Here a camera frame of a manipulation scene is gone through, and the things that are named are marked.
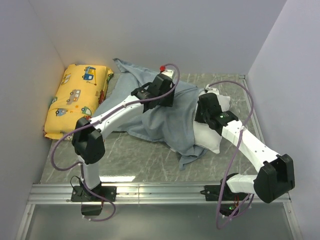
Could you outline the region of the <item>white pillow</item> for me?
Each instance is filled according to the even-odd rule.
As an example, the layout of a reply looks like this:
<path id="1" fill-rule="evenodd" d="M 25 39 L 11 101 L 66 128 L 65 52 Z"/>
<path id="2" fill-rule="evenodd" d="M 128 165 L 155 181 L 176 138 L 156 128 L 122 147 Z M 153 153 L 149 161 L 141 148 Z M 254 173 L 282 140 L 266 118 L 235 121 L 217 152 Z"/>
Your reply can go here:
<path id="1" fill-rule="evenodd" d="M 230 109 L 230 96 L 218 94 L 217 99 L 222 111 Z M 195 121 L 195 116 L 196 112 L 193 113 L 194 144 L 214 154 L 219 154 L 222 137 L 215 130 L 210 129 L 207 124 Z"/>

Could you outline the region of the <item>blue-grey pillowcase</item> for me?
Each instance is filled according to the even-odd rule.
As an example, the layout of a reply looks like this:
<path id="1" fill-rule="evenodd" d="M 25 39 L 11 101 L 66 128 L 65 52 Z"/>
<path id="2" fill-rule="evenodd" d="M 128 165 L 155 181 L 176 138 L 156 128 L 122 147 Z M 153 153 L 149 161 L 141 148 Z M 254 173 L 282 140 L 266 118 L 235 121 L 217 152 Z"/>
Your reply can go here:
<path id="1" fill-rule="evenodd" d="M 120 77 L 111 95 L 94 112 L 94 117 L 112 109 L 124 101 L 134 89 L 152 82 L 157 75 L 156 71 L 118 58 L 113 61 L 121 73 Z M 194 84 L 179 81 L 172 107 L 157 106 L 131 118 L 115 131 L 127 132 L 133 137 L 150 142 L 166 143 L 181 154 L 179 168 L 184 170 L 187 164 L 207 153 L 205 148 L 195 144 L 193 128 L 193 114 L 201 91 L 202 89 Z"/>

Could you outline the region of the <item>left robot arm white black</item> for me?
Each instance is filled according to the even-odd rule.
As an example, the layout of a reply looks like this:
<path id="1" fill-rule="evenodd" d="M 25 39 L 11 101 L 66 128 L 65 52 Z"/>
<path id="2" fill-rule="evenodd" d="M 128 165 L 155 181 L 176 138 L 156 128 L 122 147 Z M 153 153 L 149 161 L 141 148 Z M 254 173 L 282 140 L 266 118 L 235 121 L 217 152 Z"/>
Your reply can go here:
<path id="1" fill-rule="evenodd" d="M 134 89 L 121 103 L 90 120 L 80 118 L 76 123 L 72 145 L 81 164 L 80 186 L 89 201 L 103 195 L 99 176 L 99 161 L 105 155 L 104 140 L 118 127 L 134 117 L 157 106 L 172 107 L 175 87 L 175 72 L 165 70 L 152 82 Z"/>

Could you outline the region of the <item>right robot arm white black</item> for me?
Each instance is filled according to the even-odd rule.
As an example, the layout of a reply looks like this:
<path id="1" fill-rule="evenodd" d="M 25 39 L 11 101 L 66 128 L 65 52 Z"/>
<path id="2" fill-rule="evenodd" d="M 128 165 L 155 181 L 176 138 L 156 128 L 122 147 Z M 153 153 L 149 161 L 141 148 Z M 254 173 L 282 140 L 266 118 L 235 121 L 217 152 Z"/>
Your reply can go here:
<path id="1" fill-rule="evenodd" d="M 218 154 L 220 142 L 226 139 L 252 163 L 257 174 L 229 174 L 220 194 L 226 200 L 238 193 L 257 195 L 271 203 L 295 188 L 293 159 L 280 155 L 256 138 L 231 111 L 223 111 L 214 92 L 199 95 L 193 122 L 195 144 Z"/>

